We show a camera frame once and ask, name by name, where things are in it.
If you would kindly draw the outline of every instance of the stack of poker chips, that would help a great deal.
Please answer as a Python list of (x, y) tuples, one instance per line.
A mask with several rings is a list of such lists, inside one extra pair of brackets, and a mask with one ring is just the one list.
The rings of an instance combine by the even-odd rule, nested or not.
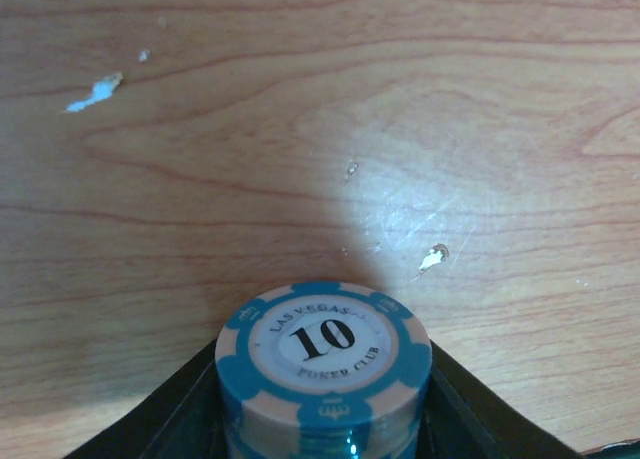
[(216, 365), (230, 457), (414, 458), (431, 345), (399, 302), (295, 284), (240, 308)]

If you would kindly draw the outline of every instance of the poker chip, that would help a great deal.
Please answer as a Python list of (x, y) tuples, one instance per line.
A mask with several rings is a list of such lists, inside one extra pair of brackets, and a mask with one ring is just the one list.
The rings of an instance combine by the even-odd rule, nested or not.
[(262, 294), (227, 322), (215, 360), (230, 457), (415, 456), (431, 344), (381, 292), (314, 282)]

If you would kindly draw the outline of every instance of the wooden surface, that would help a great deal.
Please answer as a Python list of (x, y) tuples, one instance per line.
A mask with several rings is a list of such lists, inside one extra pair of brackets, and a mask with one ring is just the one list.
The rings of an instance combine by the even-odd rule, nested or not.
[(0, 1), (0, 456), (317, 278), (579, 450), (640, 436), (640, 0)]

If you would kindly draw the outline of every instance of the black object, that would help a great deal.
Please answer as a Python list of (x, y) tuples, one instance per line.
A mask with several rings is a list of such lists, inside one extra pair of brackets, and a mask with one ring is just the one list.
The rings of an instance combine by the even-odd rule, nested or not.
[[(226, 458), (215, 344), (207, 345), (138, 407), (66, 459)], [(629, 455), (629, 448), (578, 454), (432, 345), (434, 364), (417, 459), (640, 459), (637, 449)]]

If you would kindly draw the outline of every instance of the wood grain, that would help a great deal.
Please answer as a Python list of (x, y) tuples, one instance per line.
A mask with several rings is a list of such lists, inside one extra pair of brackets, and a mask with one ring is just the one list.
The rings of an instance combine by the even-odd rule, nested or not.
[(63, 455), (318, 278), (579, 450), (640, 436), (640, 0), (0, 4), (0, 455)]

